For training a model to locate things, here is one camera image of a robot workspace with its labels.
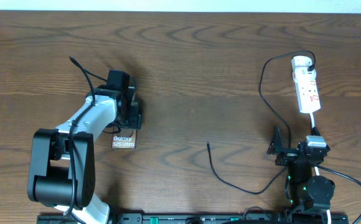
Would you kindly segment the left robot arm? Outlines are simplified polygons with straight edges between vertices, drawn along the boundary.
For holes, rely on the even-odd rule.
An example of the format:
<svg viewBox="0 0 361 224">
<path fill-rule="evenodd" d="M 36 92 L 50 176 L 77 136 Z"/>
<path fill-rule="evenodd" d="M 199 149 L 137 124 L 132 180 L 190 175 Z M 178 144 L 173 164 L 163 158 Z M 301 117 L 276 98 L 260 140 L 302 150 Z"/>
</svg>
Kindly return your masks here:
<svg viewBox="0 0 361 224">
<path fill-rule="evenodd" d="M 106 83 L 92 88 L 84 105 L 54 129 L 32 139 L 29 200 L 63 211 L 78 223 L 116 223 L 110 206 L 94 193 L 94 143 L 105 128 L 140 129 L 141 107 L 129 74 L 110 70 Z"/>
</svg>

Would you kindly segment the bronze Galaxy smartphone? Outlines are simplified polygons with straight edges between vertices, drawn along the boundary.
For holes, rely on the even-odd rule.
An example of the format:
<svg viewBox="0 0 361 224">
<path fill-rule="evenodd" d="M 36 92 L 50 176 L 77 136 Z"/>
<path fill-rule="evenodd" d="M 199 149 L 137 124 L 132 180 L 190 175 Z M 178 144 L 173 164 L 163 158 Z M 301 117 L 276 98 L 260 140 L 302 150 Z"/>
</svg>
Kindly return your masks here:
<svg viewBox="0 0 361 224">
<path fill-rule="evenodd" d="M 112 149 L 136 149 L 136 129 L 122 129 L 120 133 L 113 134 Z"/>
</svg>

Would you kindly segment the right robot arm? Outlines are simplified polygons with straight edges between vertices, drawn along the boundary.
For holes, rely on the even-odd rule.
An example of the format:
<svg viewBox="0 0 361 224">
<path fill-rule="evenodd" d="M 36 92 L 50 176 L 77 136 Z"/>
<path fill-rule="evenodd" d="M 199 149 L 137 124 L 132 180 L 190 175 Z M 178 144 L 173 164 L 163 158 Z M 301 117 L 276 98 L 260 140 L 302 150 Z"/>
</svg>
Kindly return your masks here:
<svg viewBox="0 0 361 224">
<path fill-rule="evenodd" d="M 291 207 L 281 218 L 288 223 L 332 223 L 331 199 L 335 183 L 320 175 L 318 165 L 330 147 L 314 128 L 297 147 L 284 147 L 278 127 L 274 129 L 273 140 L 267 153 L 276 156 L 275 164 L 288 170 L 286 196 Z"/>
</svg>

